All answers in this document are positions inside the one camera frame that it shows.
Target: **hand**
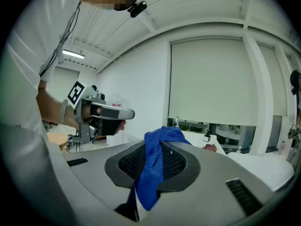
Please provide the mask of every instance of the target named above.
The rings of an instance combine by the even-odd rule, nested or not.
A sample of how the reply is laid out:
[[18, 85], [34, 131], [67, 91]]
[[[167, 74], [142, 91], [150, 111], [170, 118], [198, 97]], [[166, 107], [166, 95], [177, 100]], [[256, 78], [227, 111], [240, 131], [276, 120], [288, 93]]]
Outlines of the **hand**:
[[208, 151], [212, 151], [212, 152], [216, 152], [217, 151], [217, 148], [216, 146], [213, 144], [213, 145], [210, 145], [210, 144], [206, 144], [205, 150], [208, 150]]
[[[82, 111], [82, 117], [84, 120], [87, 120], [90, 118], [91, 114], [90, 114], [90, 108], [91, 105], [85, 105], [83, 107], [83, 111]], [[100, 111], [101, 108], [98, 107], [97, 108], [97, 113], [100, 115]], [[74, 117], [73, 117], [73, 109], [71, 108], [70, 111], [67, 111], [67, 115], [66, 115], [66, 119], [67, 119], [67, 125], [76, 128], [77, 130], [79, 130], [79, 124], [75, 121]], [[116, 131], [116, 134], [120, 131], [120, 130], [124, 130], [124, 126], [126, 125], [126, 121], [122, 121], [118, 130]]]

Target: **black cable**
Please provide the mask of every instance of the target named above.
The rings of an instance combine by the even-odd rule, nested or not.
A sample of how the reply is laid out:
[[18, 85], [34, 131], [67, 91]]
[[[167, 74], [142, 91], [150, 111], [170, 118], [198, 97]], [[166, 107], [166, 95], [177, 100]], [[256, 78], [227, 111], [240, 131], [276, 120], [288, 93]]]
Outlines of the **black cable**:
[[[79, 10], [78, 11], [78, 13], [77, 13], [77, 16], [76, 16], [76, 20], [75, 20], [75, 25], [74, 25], [74, 27], [72, 28], [72, 30], [65, 36], [65, 38], [63, 38], [62, 39], [62, 42], [60, 43], [60, 45], [62, 44], [62, 43], [64, 43], [65, 42], [65, 40], [69, 37], [69, 35], [73, 32], [73, 30], [74, 30], [74, 28], [75, 28], [75, 26], [76, 26], [76, 23], [77, 23], [77, 19], [78, 19], [78, 17], [79, 17], [79, 12], [80, 12], [80, 8], [79, 8], [79, 5], [78, 5], [78, 7], [76, 8], [76, 11], [77, 11], [77, 9]], [[72, 21], [71, 21], [71, 24], [70, 24], [70, 27], [69, 27], [69, 29], [68, 30], [70, 30], [71, 29], [71, 26], [72, 26], [72, 23], [73, 23], [73, 20], [74, 20], [74, 18], [75, 18], [75, 15], [76, 15], [76, 11], [75, 11], [75, 13], [74, 13], [74, 16], [73, 16], [73, 19], [72, 19]]]
[[[78, 19], [78, 17], [79, 17], [79, 12], [80, 12], [79, 6], [80, 6], [80, 4], [81, 4], [81, 3], [79, 3], [78, 6], [77, 6], [77, 8], [76, 8], [76, 11], [75, 11], [75, 13], [74, 13], [74, 15], [73, 15], [73, 18], [72, 18], [72, 21], [71, 21], [71, 23], [70, 23], [69, 29], [67, 30], [67, 32], [66, 32], [65, 34], [63, 34], [62, 39], [61, 39], [61, 41], [59, 42], [59, 45], [56, 47], [55, 51], [53, 52], [53, 55], [52, 55], [52, 57], [51, 57], [51, 59], [50, 59], [48, 65], [47, 65], [46, 68], [43, 70], [43, 72], [40, 74], [40, 77], [42, 77], [42, 76], [45, 74], [45, 72], [51, 67], [51, 65], [53, 64], [53, 62], [55, 61], [55, 59], [56, 59], [56, 57], [57, 57], [58, 48], [59, 48], [59, 47], [67, 40], [67, 38], [69, 37], [69, 35], [73, 32], [73, 30], [74, 30], [74, 28], [75, 28], [75, 26], [76, 26], [76, 23], [77, 23], [77, 19]], [[68, 31], [70, 31], [70, 29], [71, 29], [71, 26], [72, 26], [72, 24], [73, 24], [73, 21], [74, 21], [75, 16], [76, 16], [75, 25], [74, 25], [74, 27], [72, 28], [71, 32], [68, 33]]]

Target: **lab equipment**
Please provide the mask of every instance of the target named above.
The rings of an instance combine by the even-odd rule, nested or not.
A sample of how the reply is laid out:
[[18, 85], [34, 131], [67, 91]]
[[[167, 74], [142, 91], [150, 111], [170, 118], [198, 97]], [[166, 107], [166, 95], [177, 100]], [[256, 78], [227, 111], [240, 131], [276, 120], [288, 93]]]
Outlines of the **lab equipment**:
[[299, 125], [296, 127], [295, 124], [292, 124], [287, 137], [289, 139], [295, 139], [297, 142], [300, 141], [300, 134], [301, 134], [301, 122], [299, 123]]
[[[131, 120], [135, 117], [135, 111], [106, 104], [105, 95], [98, 93], [93, 88], [76, 81], [72, 87], [66, 102], [74, 110], [74, 119], [79, 124], [79, 133], [73, 139], [79, 142], [89, 142], [99, 136], [113, 136], [117, 132], [120, 123], [124, 120]], [[92, 114], [89, 119], [82, 117], [83, 107], [91, 105], [100, 107], [100, 115]]]
[[211, 138], [210, 133], [211, 133], [211, 130], [208, 130], [206, 135], [204, 135], [204, 137], [203, 137], [203, 141], [205, 141], [205, 142], [210, 141], [210, 138]]
[[[99, 222], [133, 226], [139, 221], [128, 200], [135, 182], [131, 169], [145, 165], [144, 141], [62, 154], [31, 130], [0, 125], [0, 133], [1, 155], [12, 182], [46, 219], [58, 225], [83, 226]], [[252, 225], [254, 218], [265, 215], [265, 210], [258, 209], [277, 197], [260, 179], [224, 155], [181, 142], [160, 145], [166, 177], [157, 187], [157, 203], [139, 223], [142, 226]], [[72, 167], [66, 162], [81, 158], [88, 161]], [[177, 161], [181, 167], [170, 171]], [[228, 184], [236, 183], [237, 178], [233, 191]], [[135, 212], [133, 221], [116, 212], [122, 204]]]

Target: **ceiling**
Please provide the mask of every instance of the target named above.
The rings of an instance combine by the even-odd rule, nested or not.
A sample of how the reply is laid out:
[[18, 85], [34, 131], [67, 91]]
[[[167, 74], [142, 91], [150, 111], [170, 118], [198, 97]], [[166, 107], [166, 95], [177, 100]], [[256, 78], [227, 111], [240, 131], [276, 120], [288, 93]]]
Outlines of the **ceiling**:
[[205, 22], [259, 28], [301, 48], [292, 23], [275, 0], [145, 0], [148, 8], [136, 18], [127, 11], [81, 4], [71, 50], [85, 59], [66, 56], [67, 64], [100, 72], [132, 46], [168, 30]]

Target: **blue towel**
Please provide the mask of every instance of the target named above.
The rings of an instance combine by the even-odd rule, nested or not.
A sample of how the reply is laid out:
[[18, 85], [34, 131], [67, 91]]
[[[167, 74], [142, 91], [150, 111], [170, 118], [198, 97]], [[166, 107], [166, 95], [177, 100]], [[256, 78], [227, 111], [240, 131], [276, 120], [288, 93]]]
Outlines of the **blue towel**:
[[180, 128], [165, 127], [144, 135], [146, 164], [135, 183], [138, 199], [145, 210], [149, 211], [158, 200], [157, 186], [163, 182], [163, 154], [161, 141], [178, 141], [190, 144]]

